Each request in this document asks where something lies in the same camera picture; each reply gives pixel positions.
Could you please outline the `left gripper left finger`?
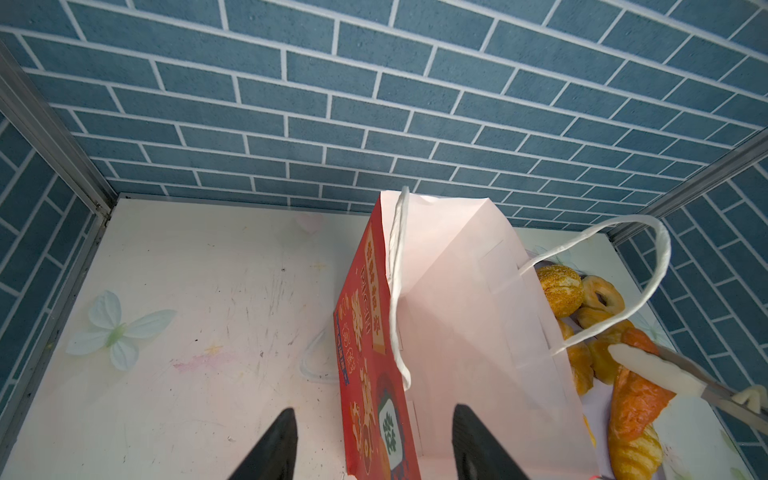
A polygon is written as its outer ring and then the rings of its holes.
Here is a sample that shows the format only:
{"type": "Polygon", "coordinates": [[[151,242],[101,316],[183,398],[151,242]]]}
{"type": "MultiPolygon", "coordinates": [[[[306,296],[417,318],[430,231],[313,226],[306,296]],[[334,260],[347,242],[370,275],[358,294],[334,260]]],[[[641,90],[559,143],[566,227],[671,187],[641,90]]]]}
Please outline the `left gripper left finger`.
{"type": "Polygon", "coordinates": [[[291,480],[297,447],[295,411],[286,408],[229,476],[229,480],[291,480]]]}

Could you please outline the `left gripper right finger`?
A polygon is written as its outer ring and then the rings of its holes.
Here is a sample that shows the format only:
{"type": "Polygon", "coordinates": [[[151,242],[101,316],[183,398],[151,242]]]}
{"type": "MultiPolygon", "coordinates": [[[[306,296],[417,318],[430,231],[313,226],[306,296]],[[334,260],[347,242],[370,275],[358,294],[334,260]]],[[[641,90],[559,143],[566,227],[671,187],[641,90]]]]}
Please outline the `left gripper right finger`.
{"type": "Polygon", "coordinates": [[[452,446],[460,480],[528,479],[468,405],[454,408],[452,446]]]}

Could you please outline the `red white paper bag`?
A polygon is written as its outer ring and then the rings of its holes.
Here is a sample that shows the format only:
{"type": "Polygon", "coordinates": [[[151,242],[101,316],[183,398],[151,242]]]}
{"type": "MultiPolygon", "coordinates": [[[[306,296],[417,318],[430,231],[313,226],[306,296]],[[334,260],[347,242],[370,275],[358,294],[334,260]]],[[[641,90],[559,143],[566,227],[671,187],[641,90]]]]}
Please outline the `red white paper bag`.
{"type": "Polygon", "coordinates": [[[487,199],[383,191],[330,325],[350,479],[455,479],[457,406],[467,406],[532,479],[592,479],[599,464],[567,357],[634,315],[670,262],[660,257],[641,299],[564,338],[530,256],[487,199]]]}

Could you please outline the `braided wreath bread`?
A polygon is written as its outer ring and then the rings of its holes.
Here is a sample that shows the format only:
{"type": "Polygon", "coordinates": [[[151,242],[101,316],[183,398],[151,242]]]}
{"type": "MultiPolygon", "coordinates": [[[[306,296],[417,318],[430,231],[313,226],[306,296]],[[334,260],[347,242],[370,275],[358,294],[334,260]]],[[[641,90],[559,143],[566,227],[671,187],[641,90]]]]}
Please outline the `braided wreath bread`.
{"type": "MultiPolygon", "coordinates": [[[[582,307],[574,313],[576,322],[585,329],[604,322],[612,314],[607,311],[582,307]]],[[[562,319],[557,319],[564,340],[572,337],[573,328],[562,319]]],[[[579,396],[585,395],[594,385],[596,378],[612,385],[618,374],[619,364],[608,352],[608,346],[621,342],[623,333],[634,328],[629,320],[623,320],[589,341],[567,348],[573,381],[579,396]]]]}

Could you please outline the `red-brown croissant bread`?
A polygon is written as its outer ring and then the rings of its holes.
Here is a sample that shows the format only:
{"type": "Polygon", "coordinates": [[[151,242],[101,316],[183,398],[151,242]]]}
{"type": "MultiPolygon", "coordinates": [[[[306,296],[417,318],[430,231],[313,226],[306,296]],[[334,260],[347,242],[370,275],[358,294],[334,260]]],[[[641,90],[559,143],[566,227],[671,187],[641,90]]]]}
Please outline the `red-brown croissant bread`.
{"type": "Polygon", "coordinates": [[[674,392],[620,366],[613,384],[609,434],[623,441],[639,438],[675,396],[674,392]]]}

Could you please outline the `long seeded bread loaf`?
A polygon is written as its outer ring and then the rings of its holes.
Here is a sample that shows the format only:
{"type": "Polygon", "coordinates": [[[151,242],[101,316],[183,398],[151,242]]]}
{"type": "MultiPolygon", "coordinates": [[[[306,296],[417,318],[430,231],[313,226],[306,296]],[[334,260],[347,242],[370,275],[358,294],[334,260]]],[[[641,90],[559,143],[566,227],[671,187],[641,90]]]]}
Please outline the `long seeded bread loaf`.
{"type": "Polygon", "coordinates": [[[575,270],[555,264],[539,268],[537,276],[556,318],[572,315],[583,304],[584,286],[575,270]]]}

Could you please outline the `striped yellow croissant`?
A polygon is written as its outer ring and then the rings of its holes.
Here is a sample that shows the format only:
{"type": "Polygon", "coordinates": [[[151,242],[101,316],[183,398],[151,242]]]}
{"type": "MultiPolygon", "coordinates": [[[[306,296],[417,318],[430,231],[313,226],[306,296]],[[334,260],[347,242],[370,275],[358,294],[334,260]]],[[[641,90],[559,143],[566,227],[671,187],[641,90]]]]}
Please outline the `striped yellow croissant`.
{"type": "Polygon", "coordinates": [[[618,480],[650,480],[662,464],[663,449],[652,424],[631,441],[611,432],[608,448],[611,468],[618,480]]]}

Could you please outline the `ring donut bread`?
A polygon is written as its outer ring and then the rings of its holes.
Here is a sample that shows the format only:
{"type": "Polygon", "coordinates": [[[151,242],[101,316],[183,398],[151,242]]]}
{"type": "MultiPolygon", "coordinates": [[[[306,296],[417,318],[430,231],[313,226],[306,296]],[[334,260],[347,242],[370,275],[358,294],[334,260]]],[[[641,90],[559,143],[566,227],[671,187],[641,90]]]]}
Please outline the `ring donut bread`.
{"type": "Polygon", "coordinates": [[[612,283],[602,277],[590,275],[582,279],[582,285],[584,307],[611,314],[619,314],[624,311],[624,299],[612,283]]]}

